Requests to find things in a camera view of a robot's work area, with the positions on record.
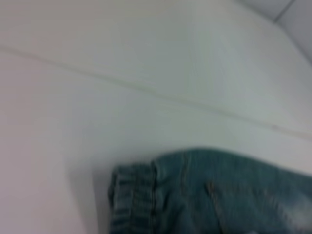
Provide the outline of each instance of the white surface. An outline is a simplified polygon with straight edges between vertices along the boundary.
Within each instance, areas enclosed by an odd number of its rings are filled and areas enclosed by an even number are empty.
[[[291,0],[240,0],[259,13],[274,20]]]
[[[281,30],[231,0],[3,0],[0,35],[2,46],[312,132],[311,67]]]
[[[279,21],[310,62],[312,62],[311,9],[311,0],[297,0]]]
[[[166,12],[169,3],[157,10]],[[219,0],[209,1],[214,10],[200,0],[180,1],[167,17],[142,10],[149,17],[136,23],[128,17],[109,31],[98,7],[103,2],[1,4],[7,4],[0,7],[7,33],[0,33],[0,44],[15,49],[0,48],[0,233],[95,234],[92,165],[109,180],[118,163],[180,148],[218,147],[312,174],[311,69],[261,18]],[[8,12],[16,9],[14,18]],[[127,36],[127,43],[106,32]],[[119,51],[118,45],[131,46]],[[147,78],[139,76],[139,60]],[[107,64],[120,79],[105,75]],[[183,76],[194,67],[198,76]]]

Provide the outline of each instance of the blue jeans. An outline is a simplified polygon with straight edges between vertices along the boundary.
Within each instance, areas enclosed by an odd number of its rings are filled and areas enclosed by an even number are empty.
[[[111,234],[312,234],[312,178],[218,150],[119,167]]]

